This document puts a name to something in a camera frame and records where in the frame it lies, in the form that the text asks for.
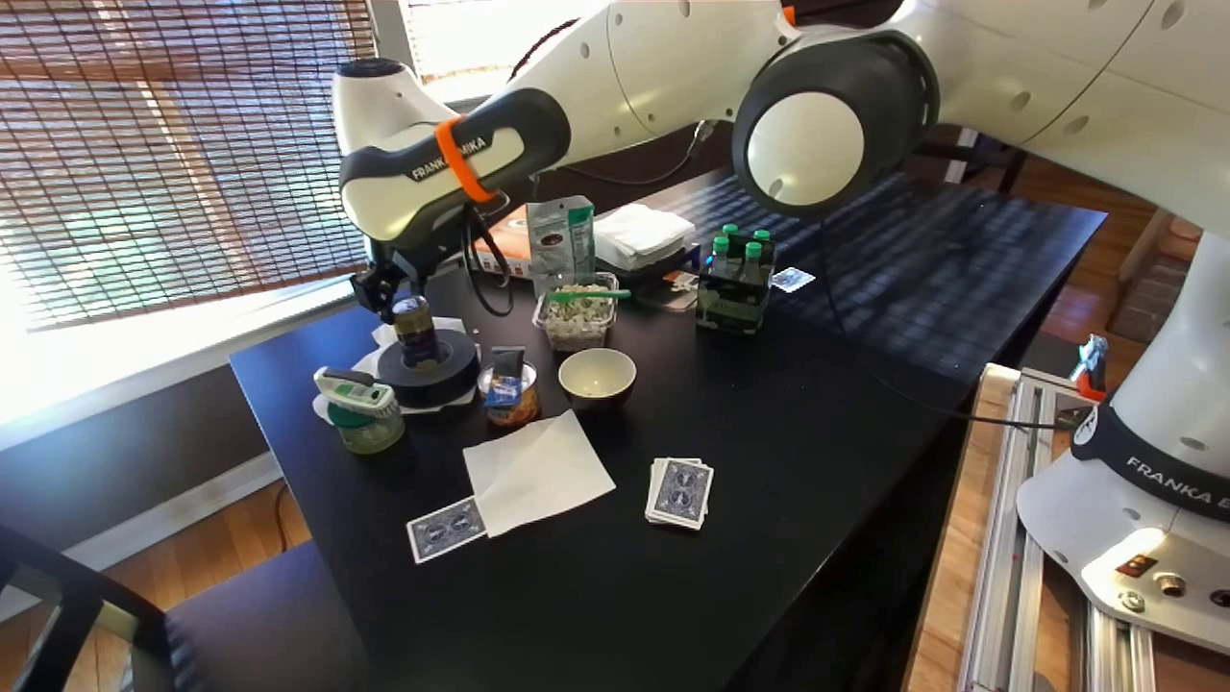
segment wooden blind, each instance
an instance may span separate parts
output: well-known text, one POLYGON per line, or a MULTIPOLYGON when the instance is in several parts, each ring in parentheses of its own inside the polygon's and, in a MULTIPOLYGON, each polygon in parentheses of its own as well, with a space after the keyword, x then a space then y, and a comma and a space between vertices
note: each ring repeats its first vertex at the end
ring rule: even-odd
POLYGON ((0 0, 0 295, 28 328, 365 263, 332 72, 365 0, 0 0))

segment baseboard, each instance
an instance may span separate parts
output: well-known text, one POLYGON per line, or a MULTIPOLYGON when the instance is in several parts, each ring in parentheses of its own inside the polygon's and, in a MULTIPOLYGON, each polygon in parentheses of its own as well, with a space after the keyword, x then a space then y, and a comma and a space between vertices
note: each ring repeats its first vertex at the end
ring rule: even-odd
MULTIPOLYGON (((103 533, 92 533, 77 545, 69 545, 64 553, 89 568, 110 568, 164 537, 173 537, 177 531, 222 510, 226 503, 246 500, 249 492, 274 485, 282 478, 274 455, 259 455, 226 474, 220 474, 208 485, 195 485, 103 533)), ((28 608, 35 608, 37 601, 28 591, 0 591, 0 623, 24 614, 28 608)))

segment paper sheet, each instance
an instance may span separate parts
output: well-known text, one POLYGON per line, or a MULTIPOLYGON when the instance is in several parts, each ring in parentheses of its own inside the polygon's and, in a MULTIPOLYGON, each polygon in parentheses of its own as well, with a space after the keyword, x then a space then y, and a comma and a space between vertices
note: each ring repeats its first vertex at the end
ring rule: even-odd
POLYGON ((488 537, 537 522, 614 490, 572 410, 509 437, 466 446, 466 474, 488 537))

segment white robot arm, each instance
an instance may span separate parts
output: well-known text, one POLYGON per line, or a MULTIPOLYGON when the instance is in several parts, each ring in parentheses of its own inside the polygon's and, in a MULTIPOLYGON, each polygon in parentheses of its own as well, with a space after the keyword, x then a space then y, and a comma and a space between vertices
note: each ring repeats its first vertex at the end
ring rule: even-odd
POLYGON ((1206 58, 1228 34, 1221 0, 902 0, 874 30, 800 30, 775 0, 613 0, 466 114, 397 62, 342 67, 342 204, 431 275, 468 241, 461 207, 701 121, 734 125, 734 172, 786 212, 856 198, 958 125, 1201 223, 1174 319, 1019 517, 1101 608, 1230 651, 1230 68, 1206 58), (1129 610, 1135 583, 1093 568, 1139 531, 1189 597, 1129 610))

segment window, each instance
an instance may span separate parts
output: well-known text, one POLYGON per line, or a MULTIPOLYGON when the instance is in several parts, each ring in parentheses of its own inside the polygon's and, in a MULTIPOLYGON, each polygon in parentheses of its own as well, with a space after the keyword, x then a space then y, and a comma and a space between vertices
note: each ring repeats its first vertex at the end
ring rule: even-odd
POLYGON ((365 0, 9 0, 0 319, 64 328, 346 275, 332 72, 365 0))
POLYGON ((555 26, 606 0, 401 0, 408 55, 440 102, 486 96, 555 26))

